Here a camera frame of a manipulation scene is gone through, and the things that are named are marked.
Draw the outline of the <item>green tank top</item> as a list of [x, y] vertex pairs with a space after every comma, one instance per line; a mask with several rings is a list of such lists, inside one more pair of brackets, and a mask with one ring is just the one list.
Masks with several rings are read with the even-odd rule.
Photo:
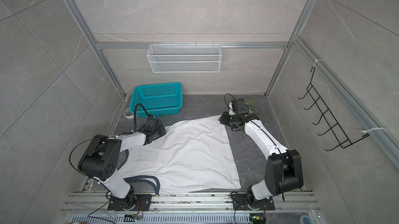
[[256, 98], [244, 98], [245, 104], [250, 113], [258, 114], [257, 99]]

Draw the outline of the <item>teal plastic basket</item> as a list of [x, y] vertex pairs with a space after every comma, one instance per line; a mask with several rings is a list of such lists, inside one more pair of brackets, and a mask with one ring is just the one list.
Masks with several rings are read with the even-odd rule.
[[178, 114], [183, 104], [182, 86], [177, 82], [137, 86], [129, 106], [131, 114], [137, 104], [143, 105], [153, 116]]

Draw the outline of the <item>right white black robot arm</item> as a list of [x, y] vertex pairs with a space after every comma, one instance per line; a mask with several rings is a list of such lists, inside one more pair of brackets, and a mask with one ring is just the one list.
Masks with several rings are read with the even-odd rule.
[[274, 210], [272, 198], [303, 187], [301, 156], [278, 142], [250, 111], [245, 99], [234, 98], [226, 103], [229, 111], [223, 112], [219, 122], [233, 131], [243, 131], [261, 150], [266, 158], [263, 180], [250, 186], [245, 194], [232, 193], [236, 210]]

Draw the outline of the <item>white tank top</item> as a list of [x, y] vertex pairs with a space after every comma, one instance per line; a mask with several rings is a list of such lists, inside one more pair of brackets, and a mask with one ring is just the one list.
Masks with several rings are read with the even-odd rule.
[[124, 178], [156, 177], [162, 195], [241, 187], [228, 134], [219, 116], [166, 127], [165, 136], [132, 148], [119, 172]]

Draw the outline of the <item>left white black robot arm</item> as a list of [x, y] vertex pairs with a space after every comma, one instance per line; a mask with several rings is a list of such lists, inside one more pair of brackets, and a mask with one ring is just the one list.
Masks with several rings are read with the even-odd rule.
[[155, 176], [133, 176], [124, 178], [118, 171], [118, 158], [122, 151], [129, 151], [152, 143], [166, 135], [160, 119], [153, 116], [139, 129], [124, 132], [117, 136], [96, 135], [90, 140], [86, 151], [78, 163], [78, 171], [102, 184], [110, 193], [109, 210], [130, 211], [149, 208], [150, 195], [135, 195], [132, 182], [150, 184], [156, 195], [161, 183]]

